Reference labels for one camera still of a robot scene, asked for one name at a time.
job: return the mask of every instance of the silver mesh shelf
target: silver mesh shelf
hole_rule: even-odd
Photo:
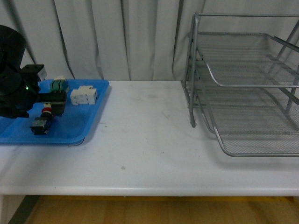
[[[296,87],[298,49],[267,34],[200,33],[198,52],[212,79],[226,87]]]
[[[263,33],[198,32],[204,15],[193,16],[182,81],[191,125],[197,100],[226,154],[299,156],[299,48],[289,43],[299,21],[283,41]]]

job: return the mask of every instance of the white table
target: white table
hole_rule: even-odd
[[[180,82],[112,81],[105,101],[79,146],[1,146],[0,194],[299,196],[299,158],[227,156]]]

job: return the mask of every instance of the plastic tray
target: plastic tray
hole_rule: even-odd
[[[52,80],[39,83],[40,93],[50,89]],[[33,135],[31,124],[34,118],[40,117],[43,104],[36,103],[28,111],[29,118],[8,119],[0,117],[0,143],[12,144],[66,144],[76,145],[82,142],[88,134],[100,108],[105,92],[109,86],[106,80],[77,79],[67,80],[70,87],[65,111],[61,117],[56,116],[51,122],[51,128],[46,135]],[[82,85],[92,85],[97,89],[99,98],[95,105],[72,105],[70,94],[73,89]]]

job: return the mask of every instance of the curtain fold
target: curtain fold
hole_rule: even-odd
[[[45,65],[48,78],[64,75],[66,78],[73,79],[64,56],[54,2],[49,0],[13,2],[36,63]]]
[[[181,80],[194,12],[296,14],[298,8],[298,0],[0,0],[0,24],[27,39],[21,65],[34,58],[48,78]],[[297,20],[203,17],[199,27],[286,39]]]

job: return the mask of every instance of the white terminal block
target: white terminal block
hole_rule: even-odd
[[[66,80],[64,76],[57,76],[54,80]]]
[[[92,85],[83,85],[80,86],[79,89],[71,92],[71,103],[73,105],[95,104],[97,99],[97,89],[94,89]]]

